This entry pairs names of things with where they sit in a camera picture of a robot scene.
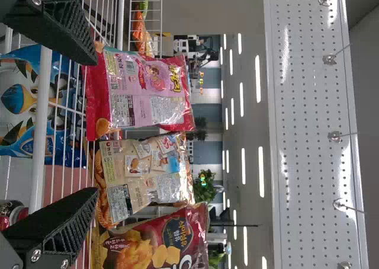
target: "snack bag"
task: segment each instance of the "snack bag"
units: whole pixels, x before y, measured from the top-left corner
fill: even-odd
[[[86,68],[88,140],[155,124],[195,129],[184,56],[157,60],[105,47],[98,57],[97,66]]]
[[[33,45],[0,56],[0,155],[22,158],[31,158],[33,155],[40,55],[41,46]],[[74,128],[75,115],[57,107],[67,105],[68,108],[76,107],[78,111],[82,111],[81,75],[77,69],[75,71],[74,64],[70,66],[70,61],[65,56],[62,56],[59,72],[60,57],[60,54],[53,52],[50,104],[46,114],[45,164],[51,165],[54,160],[55,165],[85,166],[85,153],[80,149],[81,121],[76,119]]]
[[[114,140],[89,144],[95,153],[94,177],[100,188],[97,216],[111,228],[155,204],[194,204],[185,133],[165,134],[142,142]]]
[[[208,207],[186,206],[157,219],[92,232],[93,269],[208,268]]]
[[[145,52],[144,54],[149,57],[154,57],[154,51],[152,47],[152,37],[148,31],[144,20],[146,19],[147,9],[149,7],[149,0],[133,0],[134,12],[132,13],[132,30],[133,40],[138,52]]]

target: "pink snack bag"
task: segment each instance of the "pink snack bag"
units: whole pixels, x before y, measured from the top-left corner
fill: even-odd
[[[195,129],[183,56],[153,59],[105,47],[86,74],[87,138],[158,124],[167,131]]]

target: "potato chip bag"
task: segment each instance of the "potato chip bag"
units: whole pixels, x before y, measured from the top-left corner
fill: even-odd
[[[92,235],[93,269],[208,268],[208,207],[186,206],[157,219]]]
[[[97,66],[82,67],[88,140],[152,125],[167,131],[195,129],[184,56],[154,59],[105,47],[98,57]]]
[[[97,218],[112,228],[150,204],[194,204],[185,133],[144,141],[106,140],[89,144],[89,173],[100,189]]]

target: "potted plant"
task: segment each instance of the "potted plant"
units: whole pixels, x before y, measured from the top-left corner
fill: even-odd
[[[208,170],[201,170],[198,178],[194,181],[194,195],[196,203],[211,203],[217,194],[213,185],[215,173]]]

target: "white pegboard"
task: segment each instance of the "white pegboard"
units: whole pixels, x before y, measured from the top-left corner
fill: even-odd
[[[352,143],[327,138],[355,131],[346,55],[322,61],[346,46],[340,1],[269,0],[281,268],[362,268],[357,214],[333,207],[337,198],[356,207]]]

